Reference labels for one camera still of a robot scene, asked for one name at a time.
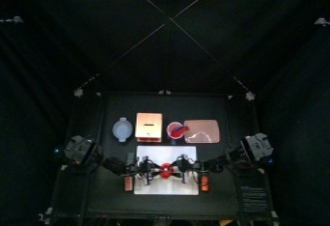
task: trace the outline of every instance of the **dark enclosure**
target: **dark enclosure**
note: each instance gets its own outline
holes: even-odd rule
[[[64,225],[83,225],[82,212],[88,218],[242,215],[235,187],[246,183],[230,170],[210,184],[219,200],[164,196],[156,208],[156,197],[123,200],[123,191],[107,187],[122,180],[102,169],[87,178],[60,173],[55,148],[72,135],[92,134],[108,155],[134,152],[134,139],[126,149],[106,143],[116,120],[127,114],[134,122],[143,109],[163,111],[166,123],[218,120],[223,145],[198,146],[205,158],[265,132],[275,149],[270,210],[281,225],[330,225],[329,4],[0,0],[0,224],[39,225],[51,205],[68,217]]]

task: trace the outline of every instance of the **white paper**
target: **white paper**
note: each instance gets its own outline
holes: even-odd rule
[[[139,160],[144,156],[160,166],[164,163],[172,163],[180,155],[187,155],[189,158],[197,160],[195,146],[138,146],[136,156]],[[194,181],[194,172],[186,172],[186,184],[182,183],[182,178],[168,177],[167,179],[156,176],[146,185],[146,179],[139,180],[135,176],[134,194],[158,194],[158,195],[199,195],[199,186]]]

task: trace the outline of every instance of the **orange box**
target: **orange box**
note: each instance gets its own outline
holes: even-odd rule
[[[138,142],[162,142],[163,114],[138,113],[135,137]]]

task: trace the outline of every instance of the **black table surface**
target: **black table surface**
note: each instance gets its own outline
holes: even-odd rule
[[[120,143],[112,126],[126,117],[135,129],[136,113],[163,114],[162,143],[139,143],[132,135]],[[242,96],[214,95],[142,95],[88,94],[76,99],[67,136],[91,135],[107,157],[127,159],[136,147],[171,146],[166,126],[186,120],[217,120],[221,129],[219,143],[187,144],[197,146],[198,160],[209,160],[239,145],[243,136],[258,132],[254,105]],[[56,216],[111,216],[219,219],[238,216],[238,190],[234,173],[210,174],[210,190],[199,195],[134,195],[124,191],[124,178],[103,167],[87,175],[60,170],[55,186],[54,207]]]

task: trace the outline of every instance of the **red object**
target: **red object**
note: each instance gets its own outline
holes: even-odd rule
[[[209,191],[209,176],[202,176],[202,191]]]
[[[170,163],[164,163],[160,167],[160,176],[162,178],[167,179],[172,173],[174,169]]]
[[[189,129],[190,129],[189,127],[179,127],[171,131],[170,136],[174,138],[180,137],[183,132]]]

